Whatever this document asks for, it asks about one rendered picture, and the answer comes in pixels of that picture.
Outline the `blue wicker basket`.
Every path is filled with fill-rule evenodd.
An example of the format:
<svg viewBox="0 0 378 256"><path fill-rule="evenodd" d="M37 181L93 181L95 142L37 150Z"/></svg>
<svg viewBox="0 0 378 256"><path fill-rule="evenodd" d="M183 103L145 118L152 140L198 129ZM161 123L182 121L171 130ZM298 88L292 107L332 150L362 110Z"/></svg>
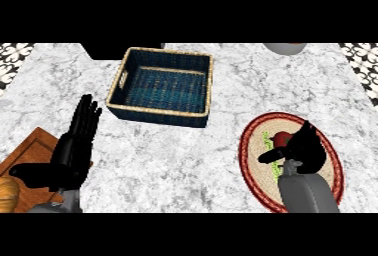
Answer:
<svg viewBox="0 0 378 256"><path fill-rule="evenodd" d="M213 56L130 47L106 96L123 120L204 128L213 89Z"/></svg>

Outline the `grey round pot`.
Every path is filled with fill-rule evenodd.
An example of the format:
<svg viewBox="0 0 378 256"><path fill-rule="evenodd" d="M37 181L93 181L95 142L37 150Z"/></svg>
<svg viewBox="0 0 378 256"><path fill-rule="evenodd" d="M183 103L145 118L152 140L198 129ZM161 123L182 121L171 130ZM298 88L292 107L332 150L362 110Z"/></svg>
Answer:
<svg viewBox="0 0 378 256"><path fill-rule="evenodd" d="M264 46L276 54L290 56L290 55L298 54L303 51L306 44L304 43L266 43Z"/></svg>

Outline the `red tomato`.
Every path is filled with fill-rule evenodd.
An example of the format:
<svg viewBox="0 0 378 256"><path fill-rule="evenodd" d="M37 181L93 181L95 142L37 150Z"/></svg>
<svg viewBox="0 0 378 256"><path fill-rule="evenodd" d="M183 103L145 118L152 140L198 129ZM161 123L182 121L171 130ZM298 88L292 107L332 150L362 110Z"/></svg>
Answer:
<svg viewBox="0 0 378 256"><path fill-rule="evenodd" d="M292 138L292 135L288 132L285 131L278 132L272 137L273 147L275 148L285 147L291 138Z"/></svg>

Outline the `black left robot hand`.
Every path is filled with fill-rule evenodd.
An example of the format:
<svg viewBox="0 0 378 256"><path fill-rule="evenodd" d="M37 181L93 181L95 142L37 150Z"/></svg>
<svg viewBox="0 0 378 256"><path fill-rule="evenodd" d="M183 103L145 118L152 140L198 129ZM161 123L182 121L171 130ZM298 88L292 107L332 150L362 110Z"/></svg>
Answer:
<svg viewBox="0 0 378 256"><path fill-rule="evenodd" d="M68 132L62 134L49 163L16 164L9 175L19 178L28 188L47 187L52 192L77 190L86 181L93 139L102 108L92 95L81 96Z"/></svg>

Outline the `orange wooden object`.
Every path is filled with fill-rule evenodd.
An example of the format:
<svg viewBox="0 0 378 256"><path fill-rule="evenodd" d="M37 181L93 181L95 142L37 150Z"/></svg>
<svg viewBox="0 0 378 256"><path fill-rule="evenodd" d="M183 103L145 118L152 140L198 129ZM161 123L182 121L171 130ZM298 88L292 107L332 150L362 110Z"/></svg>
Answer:
<svg viewBox="0 0 378 256"><path fill-rule="evenodd" d="M12 177L0 177L0 213L12 213L18 206L19 185Z"/></svg>

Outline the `round red-rimmed woven placemat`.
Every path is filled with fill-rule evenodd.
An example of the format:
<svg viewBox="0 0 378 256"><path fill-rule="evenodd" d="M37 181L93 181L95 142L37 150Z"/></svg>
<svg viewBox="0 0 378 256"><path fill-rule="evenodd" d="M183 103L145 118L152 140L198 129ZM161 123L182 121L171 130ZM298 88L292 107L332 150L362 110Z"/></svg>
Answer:
<svg viewBox="0 0 378 256"><path fill-rule="evenodd" d="M261 205L273 213L285 213L278 177L282 174L285 160L276 160L269 164L259 162L259 156L272 150L272 137L281 131L291 135L300 130L304 119L285 112L270 112L253 119L247 125L239 141L239 167L245 183ZM337 151L321 131L316 131L326 152L326 161L319 171L325 178L334 198L341 202L344 192L344 173Z"/></svg>

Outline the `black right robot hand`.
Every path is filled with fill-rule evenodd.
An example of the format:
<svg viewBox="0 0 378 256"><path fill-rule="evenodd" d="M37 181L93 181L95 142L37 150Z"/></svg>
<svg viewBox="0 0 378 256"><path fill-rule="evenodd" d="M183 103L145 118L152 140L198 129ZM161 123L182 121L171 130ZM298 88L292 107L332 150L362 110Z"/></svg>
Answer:
<svg viewBox="0 0 378 256"><path fill-rule="evenodd" d="M287 145L269 150L259 156L259 162L264 164L279 159L301 162L297 167L298 174L315 174L322 169L326 161L326 152L316 134L316 127L309 121L304 121Z"/></svg>

